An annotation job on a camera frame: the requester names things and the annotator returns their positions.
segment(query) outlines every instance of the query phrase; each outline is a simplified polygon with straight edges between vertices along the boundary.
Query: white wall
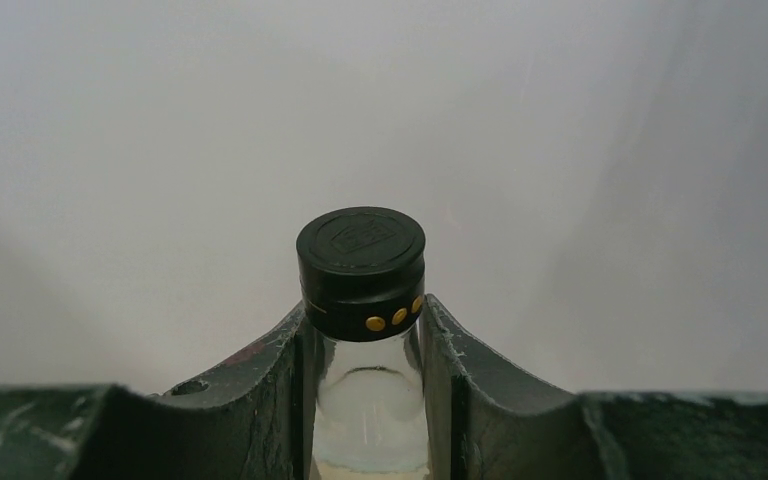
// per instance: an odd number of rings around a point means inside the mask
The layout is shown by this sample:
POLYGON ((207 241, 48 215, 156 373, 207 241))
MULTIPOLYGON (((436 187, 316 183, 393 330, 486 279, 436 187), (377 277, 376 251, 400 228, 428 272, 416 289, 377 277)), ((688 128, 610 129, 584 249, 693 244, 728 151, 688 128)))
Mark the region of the white wall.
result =
POLYGON ((768 389, 768 2, 0 1, 0 382, 165 390, 342 206, 571 389, 768 389))

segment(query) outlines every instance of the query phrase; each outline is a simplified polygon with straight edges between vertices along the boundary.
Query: bottle cap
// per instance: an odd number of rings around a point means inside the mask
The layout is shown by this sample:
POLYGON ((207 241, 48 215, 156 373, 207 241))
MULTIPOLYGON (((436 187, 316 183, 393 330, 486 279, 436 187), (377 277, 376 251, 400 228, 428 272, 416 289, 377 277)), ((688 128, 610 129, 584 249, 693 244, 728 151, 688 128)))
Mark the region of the bottle cap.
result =
POLYGON ((407 215, 381 207, 327 213, 296 240, 307 317, 337 340, 398 335, 423 304, 425 233, 407 215))

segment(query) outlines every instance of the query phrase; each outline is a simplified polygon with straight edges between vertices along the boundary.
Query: embossed logo on cap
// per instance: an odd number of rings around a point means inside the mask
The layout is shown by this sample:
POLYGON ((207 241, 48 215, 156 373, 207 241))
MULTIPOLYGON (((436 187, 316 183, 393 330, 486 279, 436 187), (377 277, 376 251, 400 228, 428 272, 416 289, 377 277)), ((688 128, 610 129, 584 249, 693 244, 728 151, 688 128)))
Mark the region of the embossed logo on cap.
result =
POLYGON ((340 230, 331 239, 331 246, 342 254, 356 252, 386 240, 396 233, 382 222, 372 219, 360 225, 351 225, 340 230))

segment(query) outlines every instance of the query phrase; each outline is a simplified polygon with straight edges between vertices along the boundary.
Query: bottle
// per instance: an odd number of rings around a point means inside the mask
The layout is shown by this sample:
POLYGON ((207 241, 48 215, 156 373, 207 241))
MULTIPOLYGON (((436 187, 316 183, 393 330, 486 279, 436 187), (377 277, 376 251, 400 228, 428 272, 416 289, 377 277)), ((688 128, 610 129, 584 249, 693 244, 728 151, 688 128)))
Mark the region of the bottle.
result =
POLYGON ((296 249, 318 337, 311 478, 429 478, 422 228, 393 210, 348 208, 305 226, 296 249))

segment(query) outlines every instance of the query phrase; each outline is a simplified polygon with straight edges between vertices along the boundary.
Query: gold dot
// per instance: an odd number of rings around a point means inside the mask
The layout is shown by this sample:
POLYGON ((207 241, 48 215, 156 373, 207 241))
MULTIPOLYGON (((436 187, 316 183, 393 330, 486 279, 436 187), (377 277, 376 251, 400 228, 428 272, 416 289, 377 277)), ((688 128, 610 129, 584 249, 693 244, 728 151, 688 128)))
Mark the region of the gold dot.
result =
POLYGON ((418 312, 421 307, 422 307, 422 295, 413 299, 413 304, 411 305, 411 313, 418 312))
POLYGON ((369 317, 366 319, 366 328, 373 332, 380 332, 387 326, 387 322, 381 317, 369 317))
POLYGON ((404 320, 405 317, 407 316, 408 316, 407 308, 400 308, 396 310, 396 313, 393 314, 393 325, 398 325, 402 323, 402 320, 404 320))

